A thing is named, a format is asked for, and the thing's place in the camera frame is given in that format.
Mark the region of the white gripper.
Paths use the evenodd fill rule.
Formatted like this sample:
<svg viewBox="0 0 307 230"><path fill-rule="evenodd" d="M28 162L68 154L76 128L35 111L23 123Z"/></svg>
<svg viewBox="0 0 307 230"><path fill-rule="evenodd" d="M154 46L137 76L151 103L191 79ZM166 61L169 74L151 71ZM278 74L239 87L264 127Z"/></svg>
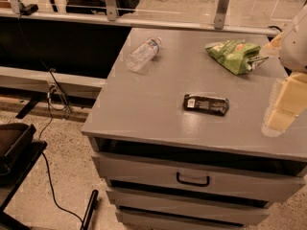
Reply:
<svg viewBox="0 0 307 230"><path fill-rule="evenodd" d="M260 54L280 56L281 64L293 71L286 79L276 80L266 112L266 128L270 132L284 132L307 108L307 74L304 74L307 72L307 5L284 33L276 35L261 48Z"/></svg>

